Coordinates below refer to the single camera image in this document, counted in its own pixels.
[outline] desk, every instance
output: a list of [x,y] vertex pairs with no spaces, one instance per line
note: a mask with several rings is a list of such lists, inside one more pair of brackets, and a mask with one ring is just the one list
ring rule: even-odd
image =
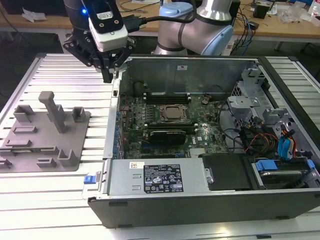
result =
[[[241,9],[251,0],[242,0]],[[142,3],[126,3],[125,7],[134,9],[142,6]],[[151,5],[144,8],[147,13],[136,13],[141,17],[157,16],[159,13],[159,5]],[[320,27],[314,26],[311,22],[302,21],[300,23],[281,23],[277,16],[267,15],[265,19],[252,18],[253,13],[247,9],[242,12],[250,21],[259,24],[259,28],[254,35],[257,41],[279,41],[279,42],[304,42],[304,43],[320,43]],[[123,12],[122,16],[133,14],[132,12]],[[54,33],[57,34],[61,43],[66,39],[65,35],[71,33],[72,25],[68,17],[47,16],[46,21],[29,22],[21,15],[6,15],[8,20],[18,31],[29,33]],[[159,24],[157,21],[149,22],[145,28],[138,32],[133,32],[133,36],[157,36]],[[12,32],[13,29],[8,25],[6,20],[0,16],[0,31]],[[243,33],[243,26],[240,21],[236,21],[234,25],[234,37],[236,40]]]

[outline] gray plastic holder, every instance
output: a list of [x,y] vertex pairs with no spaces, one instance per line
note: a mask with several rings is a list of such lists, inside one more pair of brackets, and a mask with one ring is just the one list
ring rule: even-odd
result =
[[48,112],[34,112],[18,105],[16,121],[0,147],[0,173],[72,172],[79,168],[90,120],[83,107],[64,111],[54,102],[52,91],[39,101]]

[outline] motherboard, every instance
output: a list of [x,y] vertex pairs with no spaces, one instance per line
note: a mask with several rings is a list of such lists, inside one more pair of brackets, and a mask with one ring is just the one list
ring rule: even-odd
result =
[[208,98],[189,95],[159,100],[122,95],[124,158],[197,158],[227,152],[218,125],[221,102]]

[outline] white camera housing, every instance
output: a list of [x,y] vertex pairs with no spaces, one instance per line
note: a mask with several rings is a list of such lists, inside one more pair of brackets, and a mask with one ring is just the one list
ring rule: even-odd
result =
[[98,33],[93,26],[91,19],[89,18],[89,28],[94,39],[95,45],[100,52],[107,52],[119,48],[123,48],[127,45],[128,31],[123,27],[118,31],[112,31],[107,33]]

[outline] power supply label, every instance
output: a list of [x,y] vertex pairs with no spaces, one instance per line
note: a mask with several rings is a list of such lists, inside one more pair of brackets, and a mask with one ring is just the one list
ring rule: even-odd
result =
[[180,164],[144,165],[143,177],[146,194],[180,193],[184,191]]

